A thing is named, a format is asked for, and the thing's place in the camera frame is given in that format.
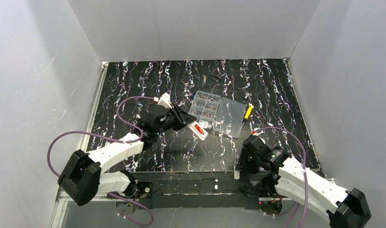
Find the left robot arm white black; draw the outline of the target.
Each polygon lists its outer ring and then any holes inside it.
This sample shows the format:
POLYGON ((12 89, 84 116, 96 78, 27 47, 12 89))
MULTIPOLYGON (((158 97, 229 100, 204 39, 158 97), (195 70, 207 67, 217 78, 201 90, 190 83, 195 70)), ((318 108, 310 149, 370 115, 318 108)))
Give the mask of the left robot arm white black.
POLYGON ((97 194, 131 193, 137 180, 126 171, 109 173, 108 170, 122 160, 150 148, 160 134, 187 127, 201 140, 208 135, 195 116, 175 104, 168 107, 150 105, 146 117, 139 120, 137 125, 143 130, 142 139, 136 133, 128 133, 119 142, 89 152, 77 150, 71 155, 58 178, 58 185, 77 205, 87 204, 97 194))

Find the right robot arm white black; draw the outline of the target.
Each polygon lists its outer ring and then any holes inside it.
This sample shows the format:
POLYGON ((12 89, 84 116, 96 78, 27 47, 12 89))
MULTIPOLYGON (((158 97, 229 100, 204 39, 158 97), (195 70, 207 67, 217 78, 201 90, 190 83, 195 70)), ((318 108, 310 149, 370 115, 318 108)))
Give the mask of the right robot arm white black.
POLYGON ((340 187, 319 176, 280 147, 267 146, 260 137, 242 143, 236 171, 266 175, 241 190, 248 198, 262 195, 288 197, 323 218, 332 228, 363 228, 372 217, 365 194, 340 187))

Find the white AC remote control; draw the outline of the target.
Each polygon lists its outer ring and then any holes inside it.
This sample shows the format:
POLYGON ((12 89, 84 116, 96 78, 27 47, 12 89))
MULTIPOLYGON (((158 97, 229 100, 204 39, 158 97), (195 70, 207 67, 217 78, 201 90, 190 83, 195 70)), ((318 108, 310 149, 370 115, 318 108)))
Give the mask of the white AC remote control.
POLYGON ((204 141, 207 136, 208 132, 197 122, 194 121, 187 125, 187 127, 201 140, 204 141))

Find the red orange battery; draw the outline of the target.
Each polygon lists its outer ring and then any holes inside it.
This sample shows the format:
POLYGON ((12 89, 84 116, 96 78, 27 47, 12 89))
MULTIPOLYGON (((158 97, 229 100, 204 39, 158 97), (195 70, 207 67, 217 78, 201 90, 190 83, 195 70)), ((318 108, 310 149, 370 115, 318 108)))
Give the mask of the red orange battery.
POLYGON ((196 129, 200 134, 203 134, 203 129, 202 129, 198 124, 196 124, 194 127, 195 127, 195 129, 196 129))

